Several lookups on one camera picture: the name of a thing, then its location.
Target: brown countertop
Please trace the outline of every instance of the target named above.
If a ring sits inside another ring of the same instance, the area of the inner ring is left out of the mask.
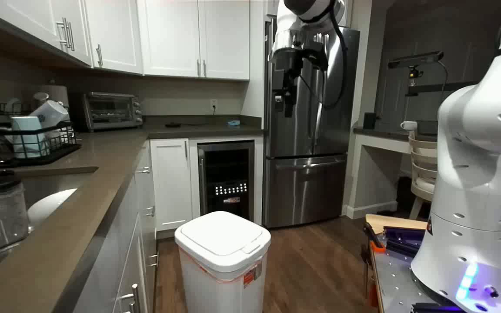
[[[93,173],[0,264],[0,312],[50,313],[57,309],[106,212],[122,200],[124,186],[129,183],[127,178],[131,178],[137,166],[137,156],[145,140],[262,133],[260,127],[225,125],[178,128],[154,125],[80,133],[81,149],[52,164],[13,169],[25,176]]]

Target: blue light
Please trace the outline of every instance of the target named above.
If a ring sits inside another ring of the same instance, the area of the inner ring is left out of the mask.
[[[474,277],[477,274],[477,270],[479,267],[477,266],[476,263],[472,263],[467,267],[467,271],[465,271],[465,276],[471,276]]]
[[[464,300],[465,298],[467,298],[467,289],[459,288],[455,294],[455,299]]]
[[[471,287],[471,283],[473,283],[473,279],[468,276],[463,276],[463,280],[461,280],[461,287],[469,289]]]

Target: white trash can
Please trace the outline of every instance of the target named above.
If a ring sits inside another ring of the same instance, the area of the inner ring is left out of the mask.
[[[228,212],[177,228],[189,313],[262,313],[270,232]]]

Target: chair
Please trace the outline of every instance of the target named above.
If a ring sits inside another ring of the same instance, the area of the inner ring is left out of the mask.
[[[409,214],[410,220],[419,216],[423,202],[432,201],[437,174],[437,142],[416,140],[416,127],[409,131],[411,149],[411,192],[415,203]]]

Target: electrical outlet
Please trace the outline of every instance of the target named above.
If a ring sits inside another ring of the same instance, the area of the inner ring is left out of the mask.
[[[210,110],[215,113],[217,112],[217,99],[210,99]]]

